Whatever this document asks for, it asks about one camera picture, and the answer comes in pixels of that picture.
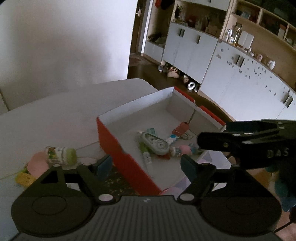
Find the cardboard box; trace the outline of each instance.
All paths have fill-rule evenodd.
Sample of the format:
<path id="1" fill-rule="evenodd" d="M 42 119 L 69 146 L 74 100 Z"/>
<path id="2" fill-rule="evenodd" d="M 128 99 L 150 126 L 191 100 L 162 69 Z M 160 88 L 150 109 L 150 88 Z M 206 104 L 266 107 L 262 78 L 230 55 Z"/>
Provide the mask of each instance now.
<path id="1" fill-rule="evenodd" d="M 223 128 L 223 122 L 212 116 L 180 90 L 167 88 L 100 115 L 99 140 L 102 149 L 113 157 L 115 166 L 140 195 L 158 195 L 184 178 L 180 157 L 165 160 L 154 156 L 155 176 L 151 178 L 136 140 L 137 131 L 154 128 L 158 137 L 166 139 L 181 122 L 191 120 L 193 139 L 175 143 L 175 146 L 187 145 L 196 143 L 196 136 L 202 131 L 217 132 Z"/>

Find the white container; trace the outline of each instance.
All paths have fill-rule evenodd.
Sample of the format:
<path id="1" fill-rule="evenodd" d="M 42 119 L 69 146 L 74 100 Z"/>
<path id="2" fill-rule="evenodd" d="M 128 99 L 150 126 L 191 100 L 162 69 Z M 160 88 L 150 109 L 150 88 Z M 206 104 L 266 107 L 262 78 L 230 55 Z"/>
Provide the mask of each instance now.
<path id="1" fill-rule="evenodd" d="M 246 31 L 243 31 L 241 33 L 241 36 L 239 37 L 239 40 L 238 40 L 238 45 L 240 46 L 244 46 L 245 42 L 246 42 L 246 39 L 247 39 L 247 36 L 248 36 L 248 33 Z"/>
<path id="2" fill-rule="evenodd" d="M 254 36 L 251 34 L 248 34 L 246 41 L 244 42 L 243 49 L 249 49 L 251 47 L 253 40 L 254 40 Z"/>

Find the small bottle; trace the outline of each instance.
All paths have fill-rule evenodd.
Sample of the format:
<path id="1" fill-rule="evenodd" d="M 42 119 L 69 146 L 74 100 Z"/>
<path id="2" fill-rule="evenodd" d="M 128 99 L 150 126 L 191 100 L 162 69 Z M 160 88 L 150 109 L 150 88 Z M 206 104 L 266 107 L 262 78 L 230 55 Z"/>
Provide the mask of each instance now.
<path id="1" fill-rule="evenodd" d="M 77 163 L 76 150 L 68 147 L 46 147 L 47 161 L 55 164 L 74 165 Z"/>

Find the wooden shelf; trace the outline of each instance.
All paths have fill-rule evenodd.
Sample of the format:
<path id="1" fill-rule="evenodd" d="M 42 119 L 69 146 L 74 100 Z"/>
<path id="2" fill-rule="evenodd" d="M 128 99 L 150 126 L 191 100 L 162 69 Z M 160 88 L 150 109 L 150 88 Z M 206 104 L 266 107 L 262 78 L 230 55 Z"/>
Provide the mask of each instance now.
<path id="1" fill-rule="evenodd" d="M 250 3 L 250 2 L 245 1 L 245 0 L 238 0 L 238 2 L 239 2 L 239 3 L 243 3 L 243 4 L 245 4 L 245 5 L 249 5 L 249 6 L 253 6 L 253 7 L 256 7 L 256 8 L 260 8 L 264 13 L 269 14 L 269 15 L 271 15 L 271 16 L 274 16 L 275 18 L 277 18 L 277 19 L 279 19 L 279 20 L 281 20 L 281 21 L 283 21 L 283 22 L 289 24 L 291 27 L 293 27 L 293 29 L 296 30 L 296 27 L 294 27 L 292 24 L 290 24 L 287 20 L 284 20 L 284 19 L 281 18 L 280 16 L 274 14 L 273 12 L 270 12 L 270 11 L 268 11 L 268 10 L 266 10 L 266 9 L 264 9 L 264 8 L 262 8 L 262 7 L 258 6 L 258 5 L 256 5 L 256 4 Z"/>
<path id="2" fill-rule="evenodd" d="M 283 42 L 285 45 L 289 46 L 293 51 L 296 52 L 296 49 L 294 49 L 290 44 L 288 44 L 286 41 L 284 41 L 284 40 L 278 38 L 277 35 L 275 35 L 274 33 L 270 32 L 268 29 L 266 29 L 266 28 L 260 26 L 259 24 L 254 23 L 254 22 L 252 22 L 252 21 L 250 21 L 250 20 L 248 20 L 248 19 L 246 19 L 246 18 L 243 18 L 243 17 L 241 17 L 241 16 L 239 16 L 239 15 L 236 15 L 236 14 L 234 14 L 234 13 L 232 13 L 232 15 L 233 15 L 236 19 L 240 20 L 240 22 L 243 22 L 243 23 L 246 23 L 246 24 L 252 24 L 254 27 L 256 27 L 256 28 L 260 28 L 260 29 L 262 29 L 262 30 L 268 32 L 271 36 L 273 36 L 273 37 L 275 37 L 276 39 L 278 39 L 278 41 Z"/>

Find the red object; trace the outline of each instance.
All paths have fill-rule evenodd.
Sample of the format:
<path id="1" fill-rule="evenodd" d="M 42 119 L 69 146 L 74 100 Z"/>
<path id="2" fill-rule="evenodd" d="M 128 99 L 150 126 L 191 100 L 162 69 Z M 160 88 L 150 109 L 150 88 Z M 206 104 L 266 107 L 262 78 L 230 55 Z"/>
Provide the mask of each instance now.
<path id="1" fill-rule="evenodd" d="M 178 91 L 181 95 L 185 96 L 187 99 L 189 99 L 192 103 L 194 103 L 194 99 L 190 97 L 188 94 L 180 90 L 178 87 L 174 87 L 174 90 Z"/>
<path id="2" fill-rule="evenodd" d="M 217 121 L 219 124 L 221 125 L 225 125 L 225 122 L 223 120 L 221 120 L 218 116 L 216 116 L 213 112 L 209 111 L 206 107 L 204 107 L 203 105 L 200 106 L 200 108 L 206 112 L 210 117 L 212 117 L 215 121 Z"/>
<path id="3" fill-rule="evenodd" d="M 185 122 L 182 122 L 180 125 L 178 125 L 172 133 L 176 136 L 182 136 L 186 131 L 189 130 L 189 125 Z"/>
<path id="4" fill-rule="evenodd" d="M 102 149 L 106 154 L 112 156 L 114 165 L 131 187 L 143 196 L 156 196 L 161 193 L 159 187 L 156 186 L 131 155 L 122 150 L 116 138 L 112 136 L 98 117 L 96 122 Z"/>
<path id="5" fill-rule="evenodd" d="M 161 0 L 156 0 L 156 2 L 155 2 L 155 6 L 156 6 L 157 8 L 160 8 L 160 5 L 161 5 Z"/>
<path id="6" fill-rule="evenodd" d="M 167 159 L 169 160 L 170 159 L 170 154 L 169 153 L 166 153 L 165 155 L 163 156 L 160 156 L 160 155 L 157 155 L 159 158 L 162 158 L 162 159 Z"/>

